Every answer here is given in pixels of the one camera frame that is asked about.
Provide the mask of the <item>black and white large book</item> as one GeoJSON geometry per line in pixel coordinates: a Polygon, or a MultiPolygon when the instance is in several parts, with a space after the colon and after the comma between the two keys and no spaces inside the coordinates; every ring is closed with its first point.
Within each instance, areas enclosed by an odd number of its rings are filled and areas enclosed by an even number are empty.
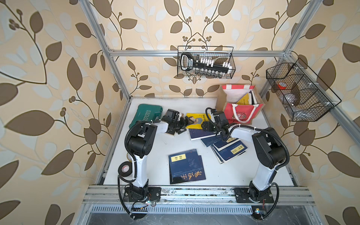
{"type": "Polygon", "coordinates": [[[258,101],[257,101],[257,97],[256,97],[256,92],[254,89],[252,89],[249,92],[250,96],[251,96],[251,105],[258,105],[258,101]]]}

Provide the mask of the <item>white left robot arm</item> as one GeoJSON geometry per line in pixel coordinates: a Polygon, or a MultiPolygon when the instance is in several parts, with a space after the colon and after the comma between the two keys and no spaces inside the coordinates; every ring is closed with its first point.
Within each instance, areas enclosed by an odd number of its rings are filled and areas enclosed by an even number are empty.
{"type": "Polygon", "coordinates": [[[168,132],[181,134],[187,130],[187,126],[194,123],[194,120],[188,116],[169,109],[161,119],[137,121],[129,128],[124,138],[124,147],[131,157],[129,169],[133,179],[127,180],[126,176],[122,174],[122,168],[125,166],[122,163],[118,168],[117,188],[120,203],[131,219],[137,220],[141,218],[134,214],[134,211],[140,210],[134,204],[143,203],[148,207],[151,202],[159,199],[159,197],[152,197],[151,190],[153,189],[149,188],[149,179],[147,177],[147,157],[152,150],[156,134],[168,132]],[[130,209],[125,205],[123,199],[121,192],[122,182],[126,183],[124,193],[128,194],[129,199],[134,201],[130,209]]]}

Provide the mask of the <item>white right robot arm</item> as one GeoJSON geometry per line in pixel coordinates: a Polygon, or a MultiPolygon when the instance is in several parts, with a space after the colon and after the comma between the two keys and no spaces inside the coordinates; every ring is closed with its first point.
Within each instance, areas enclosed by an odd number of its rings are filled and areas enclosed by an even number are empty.
{"type": "Polygon", "coordinates": [[[230,123],[223,111],[206,108],[205,116],[209,120],[205,128],[220,135],[223,141],[229,138],[245,140],[249,137],[253,141],[259,166],[255,177],[249,184],[247,191],[240,195],[254,203],[259,203],[270,195],[272,185],[278,170],[290,161],[290,154],[274,128],[256,128],[249,125],[230,123]]]}

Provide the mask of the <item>yellow book purple hedgehog cover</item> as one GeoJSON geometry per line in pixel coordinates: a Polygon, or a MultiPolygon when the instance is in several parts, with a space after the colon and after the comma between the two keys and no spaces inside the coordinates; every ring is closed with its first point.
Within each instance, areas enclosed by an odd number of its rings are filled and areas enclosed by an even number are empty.
{"type": "Polygon", "coordinates": [[[236,102],[237,105],[251,105],[251,93],[245,94],[240,100],[236,102]]]}

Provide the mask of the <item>yellow cartoon man book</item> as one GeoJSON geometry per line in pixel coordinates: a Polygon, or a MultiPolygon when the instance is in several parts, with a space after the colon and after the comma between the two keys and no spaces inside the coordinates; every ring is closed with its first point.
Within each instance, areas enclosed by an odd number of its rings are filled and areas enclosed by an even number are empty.
{"type": "Polygon", "coordinates": [[[187,129],[202,129],[202,124],[209,121],[205,113],[188,113],[186,116],[193,122],[187,129]]]}

